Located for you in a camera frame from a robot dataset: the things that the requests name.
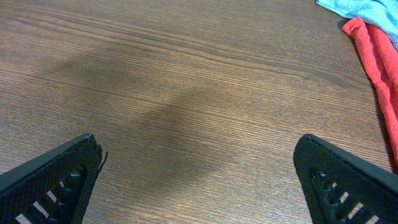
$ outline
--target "fabric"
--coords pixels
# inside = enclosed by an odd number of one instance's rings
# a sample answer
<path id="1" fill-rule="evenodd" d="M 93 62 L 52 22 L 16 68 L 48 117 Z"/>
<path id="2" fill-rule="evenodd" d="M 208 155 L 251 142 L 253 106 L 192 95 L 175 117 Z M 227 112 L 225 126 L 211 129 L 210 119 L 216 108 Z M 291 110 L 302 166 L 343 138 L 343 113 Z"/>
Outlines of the fabric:
<path id="1" fill-rule="evenodd" d="M 398 50 L 398 0 L 317 0 L 317 4 L 344 18 L 360 17 L 380 27 Z"/>
<path id="2" fill-rule="evenodd" d="M 365 72 L 376 87 L 398 165 L 398 51 L 382 30 L 365 25 L 359 17 L 348 21 L 343 31 L 355 39 Z"/>

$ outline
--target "light blue towel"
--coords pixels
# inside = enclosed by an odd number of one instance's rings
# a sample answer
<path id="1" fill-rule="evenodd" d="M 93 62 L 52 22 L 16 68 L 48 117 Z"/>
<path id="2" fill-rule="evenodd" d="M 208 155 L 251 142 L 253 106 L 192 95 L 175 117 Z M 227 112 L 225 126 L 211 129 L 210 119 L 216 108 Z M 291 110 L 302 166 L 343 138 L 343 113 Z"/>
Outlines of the light blue towel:
<path id="1" fill-rule="evenodd" d="M 359 16 L 378 26 L 398 50 L 398 0 L 317 0 L 317 4 L 344 18 Z"/>

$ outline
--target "red towel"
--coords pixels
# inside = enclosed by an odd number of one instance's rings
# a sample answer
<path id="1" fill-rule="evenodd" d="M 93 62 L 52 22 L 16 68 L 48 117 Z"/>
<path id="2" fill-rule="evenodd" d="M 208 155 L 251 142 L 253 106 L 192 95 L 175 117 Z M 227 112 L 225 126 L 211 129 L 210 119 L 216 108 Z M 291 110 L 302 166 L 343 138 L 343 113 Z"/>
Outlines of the red towel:
<path id="1" fill-rule="evenodd" d="M 380 28 L 365 25 L 359 17 L 348 21 L 343 31 L 355 39 L 365 72 L 376 87 L 398 165 L 398 52 Z"/>

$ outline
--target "fold in cloth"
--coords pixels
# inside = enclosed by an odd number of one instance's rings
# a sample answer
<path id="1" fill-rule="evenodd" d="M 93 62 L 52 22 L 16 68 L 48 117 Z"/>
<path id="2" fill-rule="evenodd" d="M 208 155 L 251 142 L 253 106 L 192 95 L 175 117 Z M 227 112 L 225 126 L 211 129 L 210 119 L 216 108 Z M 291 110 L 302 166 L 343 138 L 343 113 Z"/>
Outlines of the fold in cloth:
<path id="1" fill-rule="evenodd" d="M 365 72 L 376 87 L 398 165 L 398 52 L 380 28 L 365 25 L 359 17 L 348 21 L 343 31 L 355 39 Z"/>
<path id="2" fill-rule="evenodd" d="M 344 18 L 360 17 L 364 22 L 378 26 L 398 50 L 397 0 L 316 0 L 316 3 Z"/>

